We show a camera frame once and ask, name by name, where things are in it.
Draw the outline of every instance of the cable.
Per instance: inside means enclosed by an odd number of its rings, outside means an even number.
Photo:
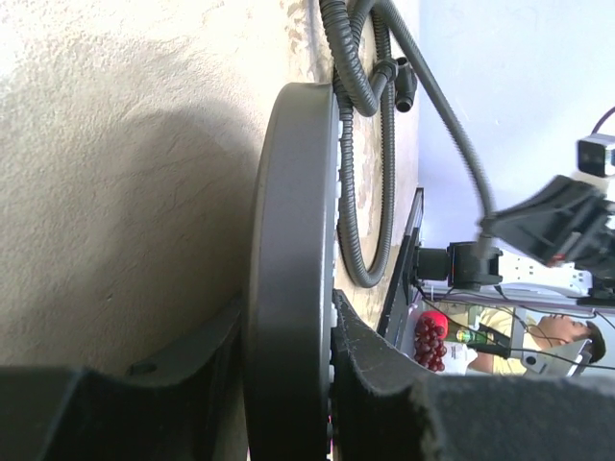
[[[481,298],[481,299],[488,300],[488,301],[494,301],[495,300],[495,298],[492,298],[492,297],[487,296],[487,295],[481,295],[481,294],[476,294],[476,293],[469,293],[469,292],[465,292],[465,291],[461,291],[461,290],[457,290],[455,293],[452,293],[452,294],[453,295],[456,295],[456,294],[470,295],[470,296],[473,296],[475,298]],[[457,301],[457,302],[458,303],[467,303],[467,302],[464,302],[464,301]],[[557,314],[557,312],[551,312],[551,311],[548,311],[548,310],[540,310],[540,309],[537,309],[535,307],[529,307],[527,305],[521,305],[521,304],[519,304],[519,305],[522,308],[524,308],[525,310],[529,310],[531,312],[536,312],[538,314]],[[590,315],[578,315],[578,314],[571,314],[571,313],[568,313],[566,315],[568,317],[573,318],[573,319],[592,320],[592,319],[595,319],[596,317],[598,317],[599,314],[597,313],[596,310],[594,310],[594,312],[592,314],[590,314]]]
[[[606,113],[602,117],[600,117],[600,120],[598,121],[594,129],[592,130],[592,134],[597,133],[600,130],[600,128],[603,127],[604,122],[608,120],[609,117],[613,115],[613,113],[615,113],[615,107],[612,107],[611,109],[607,110]]]
[[[452,319],[446,312],[442,311],[442,309],[440,309],[439,307],[437,307],[434,303],[430,303],[429,301],[427,301],[427,295],[425,294],[425,292],[423,291],[423,288],[420,286],[417,286],[416,289],[418,290],[418,292],[421,294],[421,296],[423,297],[421,301],[423,301],[423,303],[425,303],[426,305],[428,305],[429,307],[431,307],[433,310],[437,310],[438,312],[440,312],[442,315],[444,315],[447,320],[449,322],[451,322],[452,324],[457,325],[458,327],[462,327],[462,328],[467,328],[467,326],[461,324],[460,322]],[[492,340],[491,338],[489,338],[486,334],[484,334],[481,331],[474,331],[474,333],[478,336],[482,336],[487,342],[490,343],[495,343],[497,346],[501,346],[503,348],[506,348],[505,345],[500,344],[498,341]]]
[[[448,293],[448,294],[453,294],[453,291],[452,291],[452,290],[453,290],[453,289],[449,290],[447,293]],[[459,301],[459,302],[456,302],[456,303],[459,303],[459,304],[465,304],[465,305],[472,305],[471,303],[467,303],[467,302],[465,302],[465,301]],[[543,330],[540,326],[538,326],[537,324],[528,325],[528,323],[524,322],[524,321],[521,319],[521,317],[520,317],[519,315],[517,315],[517,314],[516,314],[513,310],[509,310],[509,309],[508,309],[507,307],[505,307],[505,306],[490,305],[488,308],[489,308],[489,309],[500,310],[500,311],[505,312],[506,314],[510,315],[511,317],[513,317],[514,319],[516,319],[516,320],[517,320],[517,321],[521,324],[521,326],[522,326],[522,327],[523,327],[523,329],[526,331],[526,333],[529,333],[529,334],[531,334],[532,336],[537,337],[537,338],[546,339],[547,341],[549,341],[549,344],[551,345],[551,347],[553,347],[553,346],[554,346],[554,343],[552,343],[552,340],[553,340],[553,341],[563,341],[563,339],[562,339],[562,338],[555,338],[555,337],[552,337],[552,336],[547,336],[547,334],[545,333],[545,331],[544,331],[544,330]],[[536,335],[536,334],[532,333],[532,332],[530,331],[530,327],[536,327],[536,328],[538,329],[538,331],[540,331],[541,336],[540,336],[540,335]]]
[[[608,320],[604,314],[602,314],[601,312],[598,312],[598,311],[596,311],[596,313],[597,313],[598,315],[600,315],[600,316],[601,316],[601,318],[602,318],[605,322],[607,322],[609,325],[611,325],[611,327],[612,327],[613,329],[615,329],[615,325],[613,325],[613,323],[612,323],[610,320]]]
[[[422,295],[421,295],[421,296],[425,297],[425,293],[423,292],[422,288],[419,288],[419,292],[421,292],[421,293],[422,293]],[[444,302],[444,300],[445,300],[445,299],[446,299],[446,295],[445,295],[445,297],[443,297],[443,298],[442,298],[442,300],[440,300],[440,302]],[[440,312],[441,314],[443,314],[444,316],[446,316],[446,318],[447,318],[447,320],[448,320],[449,322],[451,322],[451,323],[453,323],[453,324],[457,325],[458,327],[467,328],[467,327],[466,327],[466,326],[464,326],[463,324],[461,324],[461,323],[457,322],[456,320],[452,319],[452,318],[451,318],[448,314],[446,314],[445,312],[443,312],[443,311],[442,311],[440,308],[438,308],[435,304],[430,303],[430,302],[426,301],[425,299],[423,300],[423,302],[424,302],[424,303],[426,303],[429,307],[431,307],[431,308],[433,308],[433,309],[437,310],[438,312]],[[508,310],[508,309],[507,309],[507,308],[505,308],[505,307],[496,306],[496,305],[494,305],[494,306],[490,306],[489,308],[492,308],[492,309],[496,309],[496,310],[500,310],[500,311],[502,311],[502,312],[505,312],[506,314],[508,314],[508,315],[510,315],[511,317],[513,317],[513,318],[515,318],[516,320],[518,320],[518,321],[519,321],[519,323],[521,324],[521,326],[523,327],[523,329],[525,330],[525,332],[526,332],[526,333],[529,333],[529,334],[531,334],[532,336],[536,336],[535,334],[533,334],[533,333],[529,330],[529,325],[528,325],[526,322],[524,322],[524,321],[523,321],[523,320],[522,320],[522,319],[521,319],[521,318],[520,318],[517,314],[515,314],[513,311]],[[553,346],[553,345],[554,345],[554,344],[551,342],[551,340],[554,340],[554,341],[563,341],[561,338],[554,338],[554,337],[551,337],[551,336],[547,336],[547,334],[546,334],[546,333],[542,330],[542,328],[541,328],[541,327],[539,327],[538,325],[532,325],[532,327],[537,327],[537,328],[538,328],[538,330],[542,333],[542,336],[536,336],[536,337],[546,339],[547,341],[549,341],[549,344],[550,344],[551,346]],[[474,333],[475,333],[475,334],[477,334],[477,335],[479,335],[479,336],[482,336],[482,337],[483,337],[483,338],[485,338],[487,341],[491,341],[491,339],[490,339],[490,338],[489,338],[486,334],[483,334],[483,333],[482,333],[482,332],[480,332],[480,331],[474,331]],[[501,347],[506,348],[506,349],[508,349],[508,350],[510,350],[510,351],[513,351],[513,349],[511,349],[510,347],[505,346],[505,345],[503,345],[503,344],[500,344],[500,343],[498,343],[497,341],[491,341],[491,342],[494,342],[494,343],[495,343],[496,345],[498,345],[498,346],[501,346]]]
[[[368,14],[372,16],[379,64],[392,61],[390,32],[397,39],[418,79],[430,96],[453,138],[475,183],[482,205],[482,221],[489,221],[494,213],[493,199],[487,180],[480,168],[474,146],[445,98],[431,70],[423,59],[407,25],[392,0],[356,0],[347,9],[344,0],[320,0],[320,13],[334,62],[333,90],[337,97],[342,136],[342,197],[338,225],[339,244],[344,264],[351,280],[364,288],[376,285],[382,278],[390,255],[395,205],[395,127],[394,89],[391,80],[385,84],[375,72],[368,79],[358,57],[358,44]],[[382,130],[382,212],[380,234],[374,262],[365,266],[357,226],[353,162],[354,109],[363,116],[373,116],[381,106]],[[479,259],[488,257],[491,235],[480,233],[477,244]]]
[[[501,287],[500,285],[495,285],[495,286],[494,286],[494,288],[495,288],[495,290],[496,290],[498,293],[500,293],[500,296],[502,296],[502,298],[504,298],[506,301],[510,301],[510,299],[508,298],[508,296],[504,294],[504,290],[502,289],[502,287]],[[510,312],[510,314],[511,314],[511,315],[514,315],[514,317],[515,317],[515,318],[516,318],[516,319],[517,319],[517,320],[521,323],[521,325],[523,325],[523,326],[524,326],[524,329],[526,330],[526,332],[527,332],[527,333],[529,333],[529,334],[531,334],[531,335],[533,336],[533,334],[531,333],[531,331],[529,331],[528,324],[525,324],[525,322],[523,322],[523,321],[521,320],[521,318],[520,318],[520,317],[519,317],[516,313],[514,313],[514,312]],[[536,328],[540,331],[540,333],[542,334],[542,338],[543,338],[543,339],[546,339],[547,341],[549,341],[549,345],[550,345],[551,347],[553,347],[553,346],[554,346],[554,343],[552,343],[552,342],[551,342],[551,340],[552,340],[552,339],[553,339],[554,341],[563,341],[561,338],[550,338],[550,337],[548,337],[548,336],[547,336],[547,334],[543,331],[543,329],[542,329],[540,326],[538,326],[538,324],[533,325],[533,327],[536,327]]]

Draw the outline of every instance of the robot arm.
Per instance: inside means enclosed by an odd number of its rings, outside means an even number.
[[[595,177],[615,173],[615,136],[578,142],[578,169]],[[484,232],[554,267],[574,262],[601,280],[615,279],[615,239],[607,223],[615,211],[599,188],[556,176],[525,202],[484,219]]]

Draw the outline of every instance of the person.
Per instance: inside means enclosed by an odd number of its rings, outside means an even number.
[[[480,314],[480,323],[491,327],[505,336],[512,331],[512,309],[485,308]],[[572,343],[580,339],[591,341],[589,363],[600,361],[606,354],[606,344],[600,329],[592,322],[581,322],[567,315],[549,315],[536,324],[529,316],[526,320],[528,331],[524,335],[523,349],[543,351],[545,349]],[[470,368],[493,375],[523,375],[526,368],[516,358],[504,359],[497,355],[479,352]]]

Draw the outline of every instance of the black corrugated hose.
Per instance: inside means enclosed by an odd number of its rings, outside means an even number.
[[[320,0],[320,13],[335,64],[333,90],[337,96],[340,119],[343,122],[340,141],[342,198],[338,225],[339,243],[351,280],[356,285],[370,288],[381,280],[388,262],[395,210],[395,92],[392,81],[397,74],[397,64],[391,72],[388,66],[395,61],[391,59],[389,30],[397,39],[459,152],[463,155],[480,196],[483,222],[491,218],[494,207],[474,147],[431,74],[393,1],[356,0],[349,10],[344,0]],[[360,36],[368,14],[372,16],[378,58],[371,79],[368,79],[358,57]],[[375,115],[379,108],[379,100],[382,130],[382,212],[376,256],[368,270],[363,260],[357,228],[353,114],[356,109],[359,114],[366,117]],[[485,259],[489,256],[490,248],[491,236],[484,231],[479,237],[477,256]]]

